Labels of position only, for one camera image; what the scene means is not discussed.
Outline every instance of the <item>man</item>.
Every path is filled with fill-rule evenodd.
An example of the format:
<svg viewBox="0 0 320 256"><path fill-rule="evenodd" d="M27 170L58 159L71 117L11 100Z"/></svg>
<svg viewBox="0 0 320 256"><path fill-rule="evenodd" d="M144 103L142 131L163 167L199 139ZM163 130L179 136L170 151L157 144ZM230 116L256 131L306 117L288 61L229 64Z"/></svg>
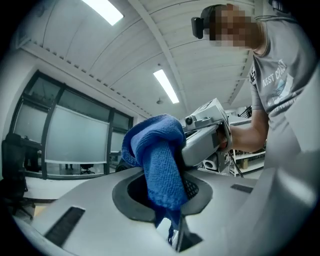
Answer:
<svg viewBox="0 0 320 256"><path fill-rule="evenodd" d="M230 127L232 148L255 152L267 139L264 167L288 161L301 149L285 113L317 64L308 37L294 19L252 20L232 4L209 6L201 18L203 33L212 43L253 50L251 127ZM219 137L224 148L223 134Z"/></svg>

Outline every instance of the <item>ceiling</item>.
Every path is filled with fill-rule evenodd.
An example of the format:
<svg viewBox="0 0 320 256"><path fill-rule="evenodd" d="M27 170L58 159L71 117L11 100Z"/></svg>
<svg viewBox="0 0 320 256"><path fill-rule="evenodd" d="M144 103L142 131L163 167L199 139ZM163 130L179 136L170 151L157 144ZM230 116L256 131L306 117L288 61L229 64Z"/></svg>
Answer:
<svg viewBox="0 0 320 256"><path fill-rule="evenodd" d="M167 113L180 119L213 98L226 109L250 105L244 72L252 62L249 51L196 39L191 17L226 2L253 14L254 0L110 2L124 15L114 26L81 0L45 0L26 17L23 31L34 44L122 95L146 115ZM179 103L172 104L154 77L160 69ZM163 104L156 103L159 98Z"/></svg>

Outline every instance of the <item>black mesh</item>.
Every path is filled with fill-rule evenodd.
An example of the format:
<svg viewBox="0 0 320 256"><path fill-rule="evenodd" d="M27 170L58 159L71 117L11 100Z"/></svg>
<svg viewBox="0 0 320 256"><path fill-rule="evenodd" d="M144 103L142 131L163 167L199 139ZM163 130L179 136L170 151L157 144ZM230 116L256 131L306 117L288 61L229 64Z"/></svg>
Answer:
<svg viewBox="0 0 320 256"><path fill-rule="evenodd" d="M187 179L183 179L183 185L189 200L193 198L199 191L198 186Z"/></svg>

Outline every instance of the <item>fluorescent light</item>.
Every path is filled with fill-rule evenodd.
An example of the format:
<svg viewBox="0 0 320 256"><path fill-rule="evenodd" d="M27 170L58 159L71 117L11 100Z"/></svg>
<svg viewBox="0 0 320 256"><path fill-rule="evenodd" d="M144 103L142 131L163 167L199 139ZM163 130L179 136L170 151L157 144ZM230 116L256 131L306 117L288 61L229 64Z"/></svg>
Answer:
<svg viewBox="0 0 320 256"><path fill-rule="evenodd" d="M82 0L113 26L124 16L108 0Z"/></svg>
<svg viewBox="0 0 320 256"><path fill-rule="evenodd" d="M174 89L172 88L165 72L160 69L157 72L153 73L155 78L159 81L160 85L163 87L163 89L165 90L166 94L168 94L170 100L172 101L172 103L178 103L179 100L177 98L177 95L174 91Z"/></svg>

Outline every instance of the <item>hand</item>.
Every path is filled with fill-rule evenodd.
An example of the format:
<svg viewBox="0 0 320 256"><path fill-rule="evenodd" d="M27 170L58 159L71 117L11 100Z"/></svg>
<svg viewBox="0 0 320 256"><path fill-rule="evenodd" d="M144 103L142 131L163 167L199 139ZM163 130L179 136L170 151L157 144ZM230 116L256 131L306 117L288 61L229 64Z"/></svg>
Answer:
<svg viewBox="0 0 320 256"><path fill-rule="evenodd" d="M226 146L227 146L227 138L226 138L226 135L225 135L224 128L222 126L220 126L216 130L216 133L218 135L218 141L219 141L219 144L220 144L219 149L220 150L224 150L226 148Z"/></svg>

